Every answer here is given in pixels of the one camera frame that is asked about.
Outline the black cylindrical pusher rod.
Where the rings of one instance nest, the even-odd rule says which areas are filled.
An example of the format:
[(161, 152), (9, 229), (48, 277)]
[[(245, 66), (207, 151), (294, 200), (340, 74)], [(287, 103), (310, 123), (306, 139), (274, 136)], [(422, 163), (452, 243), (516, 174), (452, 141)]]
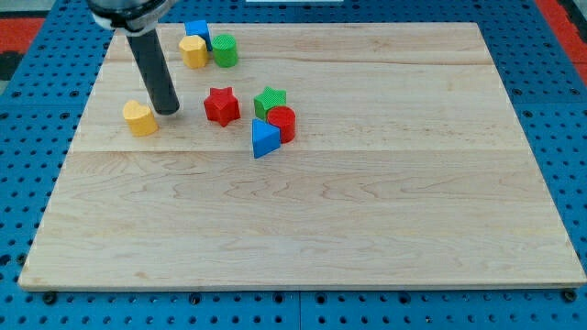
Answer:
[(141, 36), (127, 37), (134, 60), (157, 114), (175, 114), (180, 103), (175, 92), (157, 32), (153, 29)]

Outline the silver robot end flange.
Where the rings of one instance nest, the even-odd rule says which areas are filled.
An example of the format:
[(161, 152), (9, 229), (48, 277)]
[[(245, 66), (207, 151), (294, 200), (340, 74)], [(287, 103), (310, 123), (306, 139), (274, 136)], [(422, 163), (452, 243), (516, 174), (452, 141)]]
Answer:
[(152, 31), (178, 0), (86, 0), (96, 24), (130, 37)]

